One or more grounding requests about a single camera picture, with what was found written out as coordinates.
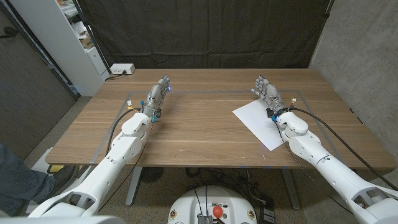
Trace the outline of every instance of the person's leg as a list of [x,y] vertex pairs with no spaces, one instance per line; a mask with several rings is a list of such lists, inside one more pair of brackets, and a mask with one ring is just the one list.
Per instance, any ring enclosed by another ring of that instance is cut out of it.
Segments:
[[0,143],[0,194],[23,200],[43,200],[54,188],[54,177],[30,170]]
[[5,212],[11,217],[19,215],[18,213],[22,212],[25,203],[29,203],[29,201],[0,193],[0,212]]

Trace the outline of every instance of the red button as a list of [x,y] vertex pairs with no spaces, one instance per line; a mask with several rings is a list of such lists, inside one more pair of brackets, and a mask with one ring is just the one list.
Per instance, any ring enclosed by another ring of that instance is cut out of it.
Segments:
[[216,218],[221,218],[223,216],[223,209],[220,206],[215,206],[213,208],[213,215]]

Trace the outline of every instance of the wooden surface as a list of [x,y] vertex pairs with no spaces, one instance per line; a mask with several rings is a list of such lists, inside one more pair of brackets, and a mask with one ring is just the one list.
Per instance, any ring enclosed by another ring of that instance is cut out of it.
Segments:
[[[293,96],[297,98],[297,108],[308,110],[300,97],[302,94],[313,113],[373,167],[390,169],[396,166],[391,155],[322,76],[307,69],[136,70],[131,76],[108,81],[101,87],[46,161],[50,164],[89,164],[90,160],[99,163],[104,157],[107,139],[98,157],[92,158],[126,97],[132,92],[133,106],[140,106],[139,102],[164,74],[172,81],[172,91],[165,99],[162,117],[154,124],[138,162],[140,166],[298,168],[283,145],[269,151],[232,113],[257,99],[249,90],[258,75],[268,78],[281,91],[286,105]],[[352,168],[364,167],[325,127],[338,154],[311,117],[295,113],[308,123],[332,154],[341,155]],[[121,120],[115,134],[127,119]],[[303,160],[299,161],[310,167]]]

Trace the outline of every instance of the white robot body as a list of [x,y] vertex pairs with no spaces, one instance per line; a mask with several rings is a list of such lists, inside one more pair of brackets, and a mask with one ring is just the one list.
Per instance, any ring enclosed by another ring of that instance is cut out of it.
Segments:
[[202,186],[183,194],[172,205],[167,223],[199,224],[199,216],[207,216],[207,214],[212,216],[212,219],[216,219],[213,214],[215,206],[222,208],[223,215],[220,220],[225,224],[257,223],[253,206],[245,198],[233,190],[214,185],[207,186],[207,193],[206,186]]

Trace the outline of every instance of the power strip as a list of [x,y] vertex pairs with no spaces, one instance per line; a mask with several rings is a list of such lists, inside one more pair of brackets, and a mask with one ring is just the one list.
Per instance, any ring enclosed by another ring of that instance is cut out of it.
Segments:
[[135,69],[136,68],[133,63],[114,63],[111,66],[111,72],[113,75],[120,75],[123,71],[126,71],[126,74],[132,74]]

